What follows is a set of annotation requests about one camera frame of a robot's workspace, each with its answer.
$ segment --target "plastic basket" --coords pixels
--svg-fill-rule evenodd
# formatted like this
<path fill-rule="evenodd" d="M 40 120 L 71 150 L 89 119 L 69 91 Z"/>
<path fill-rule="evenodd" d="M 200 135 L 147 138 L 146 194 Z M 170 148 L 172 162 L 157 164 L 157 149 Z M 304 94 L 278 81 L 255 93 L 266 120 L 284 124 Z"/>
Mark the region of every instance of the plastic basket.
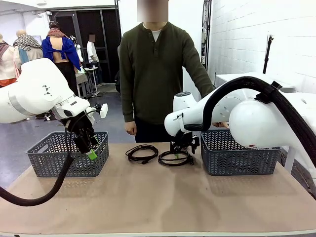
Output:
<path fill-rule="evenodd" d="M 248 149 L 238 144 L 226 129 L 201 133 L 201 155 L 210 175 L 273 174 L 280 147 Z"/>
<path fill-rule="evenodd" d="M 66 177 L 96 177 L 101 172 L 109 157 L 107 132 L 96 132 L 99 145 L 93 149 L 97 155 L 90 160 L 86 154 L 81 154 L 72 141 L 72 157 L 75 159 Z M 53 132 L 43 138 L 27 151 L 37 177 L 57 177 L 67 156 L 65 133 Z"/>

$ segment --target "blue cloth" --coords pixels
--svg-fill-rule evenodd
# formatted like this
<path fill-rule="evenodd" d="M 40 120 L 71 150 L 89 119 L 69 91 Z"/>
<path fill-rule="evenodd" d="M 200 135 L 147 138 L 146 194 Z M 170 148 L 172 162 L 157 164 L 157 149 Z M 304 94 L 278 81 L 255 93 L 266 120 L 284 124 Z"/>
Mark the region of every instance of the blue cloth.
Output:
<path fill-rule="evenodd" d="M 48 58 L 54 62 L 53 52 L 59 52 L 61 53 L 62 59 L 69 59 L 69 61 L 71 61 L 72 64 L 80 71 L 79 56 L 77 54 L 74 42 L 72 42 L 69 38 L 63 37 L 62 50 L 53 49 L 49 36 L 43 40 L 41 45 L 43 47 L 44 58 Z"/>
<path fill-rule="evenodd" d="M 19 55 L 20 55 L 21 64 L 25 64 L 29 61 L 29 57 L 25 50 L 19 48 Z"/>

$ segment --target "black pants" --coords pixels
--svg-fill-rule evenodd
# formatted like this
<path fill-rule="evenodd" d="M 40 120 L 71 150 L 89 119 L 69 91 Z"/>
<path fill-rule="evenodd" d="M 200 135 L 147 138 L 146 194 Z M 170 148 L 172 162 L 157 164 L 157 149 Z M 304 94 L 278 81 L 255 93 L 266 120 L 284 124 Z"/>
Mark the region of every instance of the black pants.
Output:
<path fill-rule="evenodd" d="M 150 124 L 135 117 L 137 126 L 137 133 L 135 140 L 137 143 L 150 143 L 150 142 L 171 142 L 170 136 L 164 124 Z"/>
<path fill-rule="evenodd" d="M 92 62 L 91 65 L 94 65 L 96 68 L 98 68 L 95 72 L 97 74 L 96 83 L 97 85 L 100 83 L 103 83 L 103 77 L 102 77 L 102 69 L 101 65 L 98 62 Z"/>
<path fill-rule="evenodd" d="M 68 86 L 73 93 L 78 96 L 77 79 L 74 65 L 71 62 L 55 63 L 68 82 Z"/>

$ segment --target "green sweater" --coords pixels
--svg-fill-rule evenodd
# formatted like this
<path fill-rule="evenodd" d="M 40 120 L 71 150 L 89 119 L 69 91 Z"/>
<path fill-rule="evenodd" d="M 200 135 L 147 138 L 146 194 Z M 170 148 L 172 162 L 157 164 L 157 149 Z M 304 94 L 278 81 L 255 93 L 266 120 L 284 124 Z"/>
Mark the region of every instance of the green sweater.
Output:
<path fill-rule="evenodd" d="M 173 98 L 182 92 L 186 68 L 202 97 L 214 87 L 200 62 L 193 40 L 167 23 L 157 42 L 143 23 L 123 35 L 120 46 L 120 83 L 125 122 L 133 114 L 151 124 L 163 124 L 173 112 Z"/>

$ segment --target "hand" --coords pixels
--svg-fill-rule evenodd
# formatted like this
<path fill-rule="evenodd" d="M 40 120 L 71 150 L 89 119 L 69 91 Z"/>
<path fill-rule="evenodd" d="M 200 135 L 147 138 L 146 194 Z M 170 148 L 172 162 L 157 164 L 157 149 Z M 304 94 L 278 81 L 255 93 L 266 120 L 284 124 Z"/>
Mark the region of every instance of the hand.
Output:
<path fill-rule="evenodd" d="M 226 122 L 215 122 L 215 123 L 213 123 L 213 125 L 215 127 L 224 127 L 224 128 L 229 129 L 229 126 L 228 126 L 228 124 Z"/>
<path fill-rule="evenodd" d="M 126 122 L 125 125 L 125 131 L 132 136 L 136 136 L 137 133 L 137 127 L 135 121 L 132 122 Z"/>

